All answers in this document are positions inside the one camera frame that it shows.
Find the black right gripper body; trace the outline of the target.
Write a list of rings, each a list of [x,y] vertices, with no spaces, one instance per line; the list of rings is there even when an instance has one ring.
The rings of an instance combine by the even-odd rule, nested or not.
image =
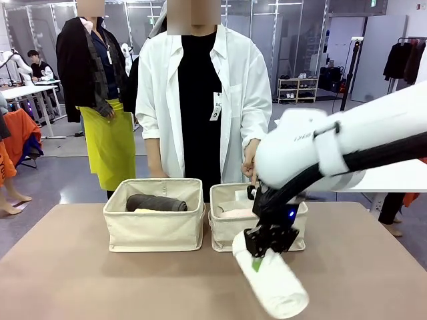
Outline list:
[[[257,227],[291,229],[298,212],[298,194],[284,188],[275,190],[266,186],[252,186],[252,212],[258,217]]]

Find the person's left hand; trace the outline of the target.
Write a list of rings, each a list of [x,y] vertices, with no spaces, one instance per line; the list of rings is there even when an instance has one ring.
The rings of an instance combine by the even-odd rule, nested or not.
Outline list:
[[[255,156],[258,145],[260,144],[259,139],[252,139],[244,150],[244,162],[242,163],[242,173],[246,176],[253,185],[257,181],[257,173],[255,168]]]

